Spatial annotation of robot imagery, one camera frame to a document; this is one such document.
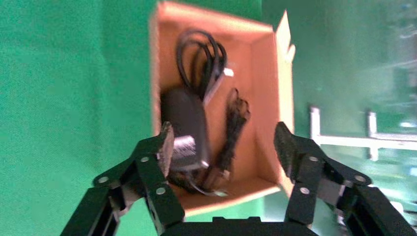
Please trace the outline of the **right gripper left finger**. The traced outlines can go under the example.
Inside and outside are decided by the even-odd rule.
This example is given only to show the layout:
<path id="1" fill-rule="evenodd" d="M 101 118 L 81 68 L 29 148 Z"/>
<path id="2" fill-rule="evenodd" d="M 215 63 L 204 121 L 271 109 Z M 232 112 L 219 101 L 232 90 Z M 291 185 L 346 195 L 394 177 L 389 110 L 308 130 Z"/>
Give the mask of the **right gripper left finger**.
<path id="1" fill-rule="evenodd" d="M 61 235 L 113 236 L 141 198 L 159 236 L 179 235 L 185 212 L 166 179 L 173 149 L 173 128 L 165 122 L 157 136 L 139 141 L 128 159 L 94 179 Z"/>

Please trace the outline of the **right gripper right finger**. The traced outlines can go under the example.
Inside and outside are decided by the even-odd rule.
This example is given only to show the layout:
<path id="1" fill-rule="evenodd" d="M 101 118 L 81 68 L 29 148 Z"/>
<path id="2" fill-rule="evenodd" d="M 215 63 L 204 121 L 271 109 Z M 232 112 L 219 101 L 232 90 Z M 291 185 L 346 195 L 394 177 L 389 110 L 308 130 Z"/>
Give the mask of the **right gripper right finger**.
<path id="1" fill-rule="evenodd" d="M 286 222 L 311 225 L 321 199 L 353 236 L 416 235 L 369 176 L 331 159 L 315 141 L 292 134 L 282 121 L 275 127 L 274 147 L 293 184 Z"/>

